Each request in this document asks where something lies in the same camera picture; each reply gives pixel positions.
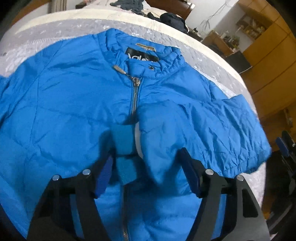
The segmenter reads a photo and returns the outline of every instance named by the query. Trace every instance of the metal zipper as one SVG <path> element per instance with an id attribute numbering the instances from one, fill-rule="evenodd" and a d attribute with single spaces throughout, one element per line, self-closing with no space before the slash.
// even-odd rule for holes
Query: metal zipper
<path id="1" fill-rule="evenodd" d="M 138 92 L 139 92 L 139 86 L 141 84 L 141 81 L 137 77 L 132 77 L 128 73 L 126 73 L 122 68 L 120 68 L 118 65 L 113 65 L 113 68 L 118 71 L 121 74 L 126 75 L 132 82 L 133 82 L 133 104 L 132 104 L 132 112 L 131 114 L 133 115 L 136 112 L 137 109 L 137 100 L 138 100 Z M 122 215 L 122 232 L 123 232 L 123 241 L 129 241 L 129 236 L 128 236 L 128 218 L 127 218 L 127 211 L 126 211 L 126 200 L 128 196 L 128 190 L 127 186 L 123 186 L 122 190 L 122 210 L 121 210 L 121 215 Z"/>

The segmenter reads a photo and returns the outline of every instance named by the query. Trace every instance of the jacket sleeve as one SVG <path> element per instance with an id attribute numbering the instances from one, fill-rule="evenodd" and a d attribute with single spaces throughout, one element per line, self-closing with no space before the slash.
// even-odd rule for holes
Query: jacket sleeve
<path id="1" fill-rule="evenodd" d="M 178 149 L 226 177 L 255 171 L 271 153 L 265 133 L 242 95 L 186 105 L 164 101 L 138 109 L 141 149 L 148 173 L 165 188 L 187 192 L 175 161 Z"/>
<path id="2" fill-rule="evenodd" d="M 9 77 L 0 76 L 0 127 L 53 59 L 62 43 L 59 41 L 52 44 L 28 58 Z"/>

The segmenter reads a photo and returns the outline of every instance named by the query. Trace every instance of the wooden desk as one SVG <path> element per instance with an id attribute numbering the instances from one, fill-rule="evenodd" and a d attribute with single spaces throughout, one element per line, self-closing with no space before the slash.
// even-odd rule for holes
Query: wooden desk
<path id="1" fill-rule="evenodd" d="M 215 44 L 220 51 L 225 55 L 225 57 L 233 54 L 232 49 L 224 42 L 223 39 L 220 38 L 215 31 L 212 31 L 205 39 L 202 41 L 202 44 L 209 46 Z"/>

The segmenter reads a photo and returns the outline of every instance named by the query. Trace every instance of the metal screw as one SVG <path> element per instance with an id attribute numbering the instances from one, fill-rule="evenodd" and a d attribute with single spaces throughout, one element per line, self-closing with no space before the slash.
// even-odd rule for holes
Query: metal screw
<path id="1" fill-rule="evenodd" d="M 211 176 L 214 174 L 214 171 L 212 169 L 206 169 L 205 173 Z"/>
<path id="2" fill-rule="evenodd" d="M 59 175 L 54 175 L 54 176 L 52 177 L 52 180 L 53 180 L 53 181 L 57 181 L 57 180 L 59 180 Z"/>
<path id="3" fill-rule="evenodd" d="M 243 181 L 244 180 L 244 177 L 242 175 L 237 175 L 237 180 Z"/>
<path id="4" fill-rule="evenodd" d="M 83 175 L 89 175 L 91 173 L 91 171 L 90 171 L 90 169 L 84 169 L 83 171 L 82 171 L 82 174 Z"/>

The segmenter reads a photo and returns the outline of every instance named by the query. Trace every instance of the black garment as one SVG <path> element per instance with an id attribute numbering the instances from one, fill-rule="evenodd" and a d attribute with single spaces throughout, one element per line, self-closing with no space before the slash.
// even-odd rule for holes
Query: black garment
<path id="1" fill-rule="evenodd" d="M 118 0 L 116 2 L 110 3 L 111 6 L 117 7 L 120 5 L 121 9 L 131 10 L 135 14 L 144 16 L 143 10 L 143 1 L 144 0 Z"/>
<path id="2" fill-rule="evenodd" d="M 188 34 L 188 28 L 186 27 L 185 20 L 181 17 L 178 17 L 176 14 L 171 12 L 166 12 L 160 16 L 160 18 L 155 17 L 152 13 L 148 13 L 147 17 L 158 22 L 169 25 L 172 28 L 175 28 L 182 33 Z"/>

